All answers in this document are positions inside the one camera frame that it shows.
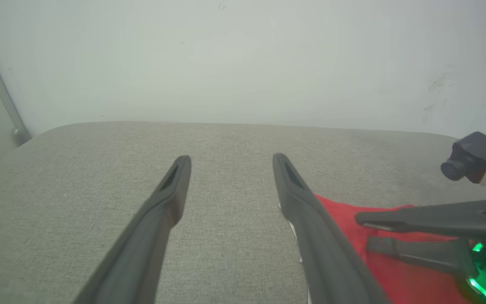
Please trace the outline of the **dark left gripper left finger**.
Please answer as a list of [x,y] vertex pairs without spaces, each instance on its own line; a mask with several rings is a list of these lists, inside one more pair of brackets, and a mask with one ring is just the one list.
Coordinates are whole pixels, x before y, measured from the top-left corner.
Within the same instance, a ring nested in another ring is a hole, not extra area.
[[191,158],[176,158],[154,192],[139,208],[75,304],[153,304],[170,235],[183,217]]

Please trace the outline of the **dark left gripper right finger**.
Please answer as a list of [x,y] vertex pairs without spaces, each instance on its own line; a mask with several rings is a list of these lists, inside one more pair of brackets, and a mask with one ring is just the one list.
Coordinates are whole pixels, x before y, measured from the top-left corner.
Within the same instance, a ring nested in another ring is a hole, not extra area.
[[281,211],[295,229],[311,302],[389,304],[386,293],[285,154],[274,154],[273,172]]

